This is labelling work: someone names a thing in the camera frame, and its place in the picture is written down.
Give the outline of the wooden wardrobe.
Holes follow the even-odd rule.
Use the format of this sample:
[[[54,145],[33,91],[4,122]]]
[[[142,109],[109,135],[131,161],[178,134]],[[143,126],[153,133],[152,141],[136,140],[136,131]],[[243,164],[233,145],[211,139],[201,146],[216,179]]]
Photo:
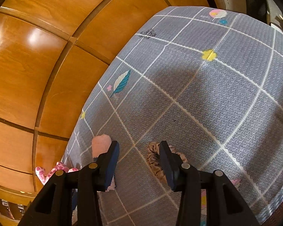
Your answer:
[[[36,192],[81,108],[132,35],[169,6],[208,0],[0,0],[0,187]]]

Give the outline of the pink towel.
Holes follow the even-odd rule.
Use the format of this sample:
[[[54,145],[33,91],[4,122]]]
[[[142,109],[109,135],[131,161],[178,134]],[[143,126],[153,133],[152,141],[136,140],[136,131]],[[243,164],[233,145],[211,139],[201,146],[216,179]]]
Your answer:
[[[119,143],[109,135],[95,136],[91,142],[93,162],[89,168],[94,173],[96,190],[106,192],[115,189],[114,173],[119,157]]]

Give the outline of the brown satin scrunchie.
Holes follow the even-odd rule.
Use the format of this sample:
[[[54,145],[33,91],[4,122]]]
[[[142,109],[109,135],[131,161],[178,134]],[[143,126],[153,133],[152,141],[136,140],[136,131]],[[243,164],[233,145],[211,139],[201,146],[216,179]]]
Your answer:
[[[182,190],[181,165],[188,160],[184,153],[176,150],[176,147],[162,142],[150,142],[147,146],[146,161],[154,175],[171,190],[178,192]]]

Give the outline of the pink white spotted plush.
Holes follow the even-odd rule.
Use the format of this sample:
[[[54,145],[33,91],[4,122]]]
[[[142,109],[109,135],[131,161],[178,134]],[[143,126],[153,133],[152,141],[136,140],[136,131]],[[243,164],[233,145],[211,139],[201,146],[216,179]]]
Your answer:
[[[67,167],[63,162],[57,162],[55,167],[53,167],[49,173],[46,173],[46,170],[43,167],[37,166],[35,168],[36,175],[40,180],[40,182],[42,183],[42,185],[45,185],[47,181],[52,177],[52,175],[55,174],[55,172],[58,170],[63,170],[66,173],[78,171],[77,168]]]

